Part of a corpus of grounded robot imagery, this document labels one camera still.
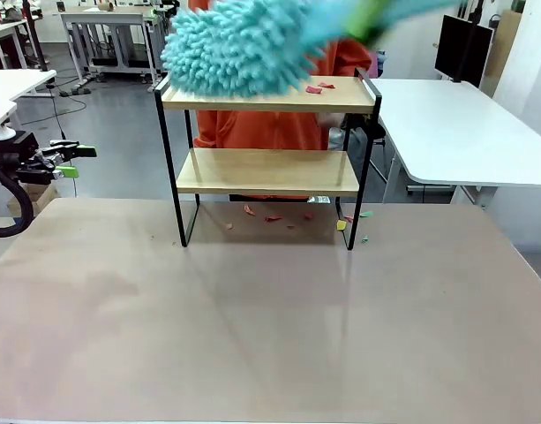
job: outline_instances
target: gray floor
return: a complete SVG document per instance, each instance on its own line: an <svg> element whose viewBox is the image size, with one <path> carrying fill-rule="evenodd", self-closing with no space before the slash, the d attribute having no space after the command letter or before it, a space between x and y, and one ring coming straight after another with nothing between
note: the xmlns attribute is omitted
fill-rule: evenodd
<svg viewBox="0 0 541 424"><path fill-rule="evenodd" d="M49 57L50 69L58 70L57 84L64 84L75 77L73 63L65 45L43 45ZM64 84L66 89L71 84ZM84 144L96 146L97 159L78 159L80 178L77 180L78 197L170 199L168 174L162 150L162 141L154 96L147 92L148 85L135 78L108 77L103 83L88 85L90 95L73 97L84 102L84 110L59 117L66 137ZM53 103L50 99L21 98L18 100L18 114L21 122L52 117L26 124L25 129L34 132L41 145L49 140L60 139L58 123L54 118ZM58 113L74 111L83 105L71 98L56 98ZM167 112L170 145L177 170L184 163L187 153L184 114ZM386 147L387 166L394 153ZM382 147L375 147L372 160L383 169ZM410 181L404 172L394 200L398 202L448 203L450 195L422 193L407 195L406 184ZM63 197L73 196L71 180L58 181L56 186ZM372 170L369 171L364 193L365 202L381 202L384 182ZM8 216L6 202L9 194L0 186L0 216ZM541 272L541 257L534 260Z"/></svg>

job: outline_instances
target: brown tabletop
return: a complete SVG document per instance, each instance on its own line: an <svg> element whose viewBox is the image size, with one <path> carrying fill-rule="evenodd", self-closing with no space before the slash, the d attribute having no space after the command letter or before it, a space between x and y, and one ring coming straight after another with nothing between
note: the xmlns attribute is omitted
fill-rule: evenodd
<svg viewBox="0 0 541 424"><path fill-rule="evenodd" d="M481 210L364 206L351 253L242 206L183 249L168 202L54 201L0 259L0 418L541 422L541 281Z"/></svg>

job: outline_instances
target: computer monitor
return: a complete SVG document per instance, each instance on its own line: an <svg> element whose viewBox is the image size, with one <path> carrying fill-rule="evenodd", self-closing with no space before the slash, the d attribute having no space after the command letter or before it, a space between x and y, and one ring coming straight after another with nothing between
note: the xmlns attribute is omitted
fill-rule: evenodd
<svg viewBox="0 0 541 424"><path fill-rule="evenodd" d="M455 79L462 61L466 44L470 36L472 23L454 16L445 15L440 30L439 51L435 69L448 77ZM470 50L462 69L461 80L468 81L475 87L480 87L490 46L492 45L490 28L478 25Z"/></svg>

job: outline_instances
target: orange hoodie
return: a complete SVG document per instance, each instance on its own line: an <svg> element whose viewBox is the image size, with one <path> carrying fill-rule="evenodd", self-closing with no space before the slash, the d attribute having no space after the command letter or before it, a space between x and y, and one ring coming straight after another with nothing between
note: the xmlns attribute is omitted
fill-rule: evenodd
<svg viewBox="0 0 541 424"><path fill-rule="evenodd" d="M207 9L209 0L189 0L190 9ZM370 68L372 60L358 42L329 45L314 75L351 77L355 67ZM327 150L329 130L320 128L314 113L198 110L198 148L267 148Z"/></svg>

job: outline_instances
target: red paper scrap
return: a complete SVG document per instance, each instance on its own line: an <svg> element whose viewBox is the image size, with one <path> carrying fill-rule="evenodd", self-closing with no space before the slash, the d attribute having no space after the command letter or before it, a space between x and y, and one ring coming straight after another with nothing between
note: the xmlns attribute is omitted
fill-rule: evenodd
<svg viewBox="0 0 541 424"><path fill-rule="evenodd" d="M311 94L311 95L320 95L321 92L323 91L323 88L316 88L316 87L312 87L312 86L307 86L305 91L307 93Z"/></svg>
<svg viewBox="0 0 541 424"><path fill-rule="evenodd" d="M244 205L244 212L246 212L250 216L256 216L256 214L254 213L254 211L251 209L249 205Z"/></svg>

